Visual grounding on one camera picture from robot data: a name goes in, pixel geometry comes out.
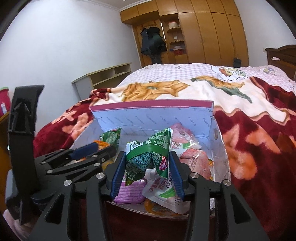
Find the purple package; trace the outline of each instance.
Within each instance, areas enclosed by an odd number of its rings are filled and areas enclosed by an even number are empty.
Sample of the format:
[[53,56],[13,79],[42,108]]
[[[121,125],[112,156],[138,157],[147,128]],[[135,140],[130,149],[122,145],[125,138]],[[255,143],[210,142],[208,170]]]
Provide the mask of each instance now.
[[142,190],[146,186],[147,181],[140,179],[126,186],[125,178],[123,178],[118,196],[115,197],[114,202],[119,204],[140,204],[145,201],[142,195]]

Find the green snack bag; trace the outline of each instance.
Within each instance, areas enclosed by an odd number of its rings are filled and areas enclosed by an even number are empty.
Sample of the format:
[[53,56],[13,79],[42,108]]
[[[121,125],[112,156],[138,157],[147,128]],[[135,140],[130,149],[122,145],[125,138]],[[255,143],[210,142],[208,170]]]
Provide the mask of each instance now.
[[159,176],[168,178],[172,132],[171,128],[167,128],[145,142],[133,141],[126,144],[126,186],[143,178],[146,169],[156,168]]
[[111,145],[114,145],[117,150],[119,145],[120,132],[121,132],[121,128],[107,131],[102,135],[100,135],[100,141],[104,141]]

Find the blue gripper pad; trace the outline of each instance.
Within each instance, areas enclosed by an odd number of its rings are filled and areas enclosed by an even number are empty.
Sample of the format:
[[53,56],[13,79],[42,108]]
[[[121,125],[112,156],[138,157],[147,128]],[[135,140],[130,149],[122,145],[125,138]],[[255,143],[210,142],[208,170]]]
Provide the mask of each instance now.
[[108,165],[105,172],[109,171],[109,170],[107,170],[109,166],[110,166],[110,168],[112,166],[114,166],[114,167],[117,166],[117,169],[115,170],[114,175],[113,175],[112,188],[111,188],[111,193],[110,193],[111,199],[114,200],[114,198],[119,193],[119,189],[120,189],[120,186],[122,183],[122,178],[123,178],[124,172],[126,170],[126,153],[124,151],[121,151],[118,154],[115,163]]
[[74,150],[69,156],[72,160],[79,160],[99,150],[98,143],[92,142],[86,146]]
[[169,155],[169,168],[174,181],[177,195],[183,200],[185,193],[183,190],[183,180],[178,170],[178,164],[181,164],[175,151],[171,151]]

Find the round box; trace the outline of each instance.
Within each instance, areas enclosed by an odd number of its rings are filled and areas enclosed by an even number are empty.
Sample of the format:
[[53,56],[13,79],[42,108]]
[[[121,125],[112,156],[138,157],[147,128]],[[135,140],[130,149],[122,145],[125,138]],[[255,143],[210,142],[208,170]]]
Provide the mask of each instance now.
[[171,28],[177,28],[177,27],[179,27],[179,25],[177,24],[177,22],[172,21],[172,22],[169,22],[168,23],[168,27],[169,27],[169,29],[171,29]]

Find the white wall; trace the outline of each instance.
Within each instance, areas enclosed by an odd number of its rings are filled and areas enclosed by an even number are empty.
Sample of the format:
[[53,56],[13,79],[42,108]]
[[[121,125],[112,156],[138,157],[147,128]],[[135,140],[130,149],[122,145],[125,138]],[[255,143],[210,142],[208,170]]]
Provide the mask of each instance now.
[[140,61],[132,28],[118,10],[74,0],[29,3],[0,41],[0,87],[45,84],[36,130],[79,99],[71,81],[99,69]]
[[265,0],[234,0],[246,33],[249,65],[267,65],[263,48],[296,44],[296,39],[278,12]]

